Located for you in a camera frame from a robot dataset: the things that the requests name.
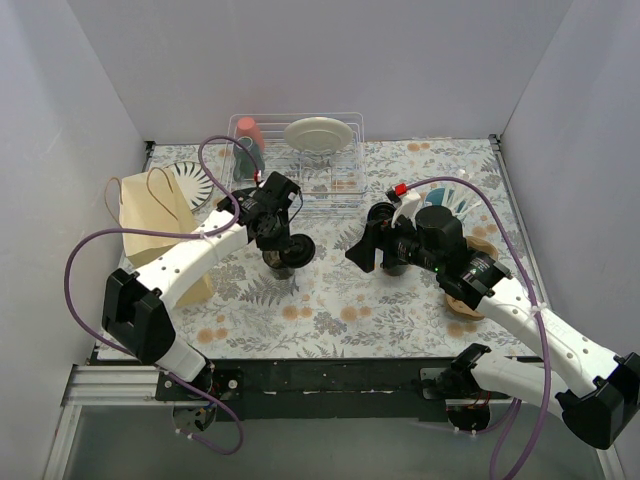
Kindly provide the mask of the black coffee cup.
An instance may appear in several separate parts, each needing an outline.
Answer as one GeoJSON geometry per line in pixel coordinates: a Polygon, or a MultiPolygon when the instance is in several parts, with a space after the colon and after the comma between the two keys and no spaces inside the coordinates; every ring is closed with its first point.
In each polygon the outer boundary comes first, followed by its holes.
{"type": "Polygon", "coordinates": [[[294,270],[283,262],[280,251],[263,251],[262,259],[277,280],[286,280],[294,275],[294,270]]]}

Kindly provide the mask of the black cup lid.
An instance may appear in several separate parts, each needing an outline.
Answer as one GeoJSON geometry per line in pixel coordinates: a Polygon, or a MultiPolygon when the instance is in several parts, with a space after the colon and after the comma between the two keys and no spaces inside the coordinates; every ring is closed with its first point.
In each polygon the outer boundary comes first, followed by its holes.
{"type": "Polygon", "coordinates": [[[316,245],[308,235],[293,234],[289,246],[280,252],[280,259],[285,266],[299,269],[313,260],[315,252],[316,245]]]}

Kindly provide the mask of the brown cardboard cup carriers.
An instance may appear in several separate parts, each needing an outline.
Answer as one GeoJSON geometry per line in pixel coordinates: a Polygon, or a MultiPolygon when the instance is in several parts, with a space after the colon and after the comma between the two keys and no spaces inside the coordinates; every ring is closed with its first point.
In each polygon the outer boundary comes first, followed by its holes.
{"type": "MultiPolygon", "coordinates": [[[[491,259],[497,260],[499,258],[498,249],[491,242],[475,236],[467,236],[466,241],[470,248],[487,254],[491,259]]],[[[474,297],[471,297],[471,299],[459,299],[446,294],[444,299],[446,310],[456,318],[469,321],[481,321],[485,318],[484,314],[475,309],[474,297]]]]}

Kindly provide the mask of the stack of black cups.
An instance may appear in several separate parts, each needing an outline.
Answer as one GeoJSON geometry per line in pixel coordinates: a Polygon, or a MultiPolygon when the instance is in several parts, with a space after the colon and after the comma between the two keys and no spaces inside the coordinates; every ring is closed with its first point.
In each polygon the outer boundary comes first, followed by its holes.
{"type": "Polygon", "coordinates": [[[409,270],[410,266],[408,264],[398,264],[392,267],[384,267],[383,272],[391,277],[399,277],[405,274],[409,270]]]}

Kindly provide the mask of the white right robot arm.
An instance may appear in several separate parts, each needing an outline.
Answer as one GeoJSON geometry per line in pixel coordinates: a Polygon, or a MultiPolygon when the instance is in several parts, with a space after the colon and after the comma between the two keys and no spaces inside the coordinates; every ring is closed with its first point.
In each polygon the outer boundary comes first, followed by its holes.
{"type": "Polygon", "coordinates": [[[625,356],[590,340],[548,308],[533,303],[509,269],[472,248],[461,222],[443,206],[409,219],[390,203],[374,205],[362,238],[345,253],[362,271],[413,265],[435,274],[453,299],[496,322],[541,359],[545,372],[474,344],[451,363],[454,389],[464,397],[483,390],[535,404],[562,419],[586,444],[608,449],[639,411],[639,356],[625,356]]]}

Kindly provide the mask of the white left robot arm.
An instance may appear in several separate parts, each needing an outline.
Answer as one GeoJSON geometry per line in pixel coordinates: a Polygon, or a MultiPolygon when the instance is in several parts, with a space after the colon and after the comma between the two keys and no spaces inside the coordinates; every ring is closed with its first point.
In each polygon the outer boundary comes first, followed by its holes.
{"type": "Polygon", "coordinates": [[[170,318],[178,300],[225,257],[255,244],[274,270],[307,265],[313,240],[290,231],[289,208],[301,201],[300,187],[273,172],[254,188],[237,190],[219,202],[195,230],[157,259],[133,273],[122,269],[106,284],[103,328],[144,365],[178,377],[178,387],[193,400],[213,386],[203,354],[180,338],[170,318]]]}

